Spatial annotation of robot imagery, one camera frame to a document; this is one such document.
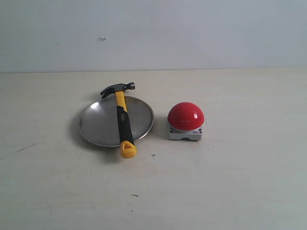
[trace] hammer head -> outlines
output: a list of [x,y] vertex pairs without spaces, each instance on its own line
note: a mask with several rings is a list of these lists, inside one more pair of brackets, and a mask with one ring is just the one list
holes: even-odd
[[118,92],[118,91],[126,91],[126,90],[135,90],[135,84],[134,82],[130,82],[129,84],[116,84],[116,85],[111,85],[104,90],[101,91],[100,95],[101,98],[104,99],[108,97],[110,94]]

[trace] red dome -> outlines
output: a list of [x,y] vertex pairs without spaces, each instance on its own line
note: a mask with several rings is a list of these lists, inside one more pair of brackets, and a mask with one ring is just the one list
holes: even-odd
[[197,105],[181,102],[169,111],[167,120],[176,129],[194,130],[203,124],[205,116]]

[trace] stainless steel plate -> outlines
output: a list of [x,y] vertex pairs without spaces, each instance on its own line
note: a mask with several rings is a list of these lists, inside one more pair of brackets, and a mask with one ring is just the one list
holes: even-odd
[[[144,137],[154,124],[154,113],[144,101],[125,96],[134,141]],[[120,146],[115,97],[95,102],[80,116],[79,131],[87,141],[103,147]]]

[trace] white table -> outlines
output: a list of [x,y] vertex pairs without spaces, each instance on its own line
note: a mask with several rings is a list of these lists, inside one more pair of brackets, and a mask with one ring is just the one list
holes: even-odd
[[[77,120],[130,81],[156,120],[125,160]],[[167,140],[183,101],[204,140]],[[306,68],[2,74],[0,105],[1,230],[307,229]]]

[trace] hammer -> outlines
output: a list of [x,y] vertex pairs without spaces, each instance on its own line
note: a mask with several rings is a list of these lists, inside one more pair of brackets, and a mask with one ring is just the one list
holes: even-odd
[[124,91],[135,90],[134,82],[129,84],[116,84],[105,88],[100,95],[104,99],[110,94],[115,93],[117,104],[117,121],[120,139],[120,154],[123,158],[132,158],[136,155],[136,147],[134,145],[133,136],[130,127],[130,120],[125,103]]

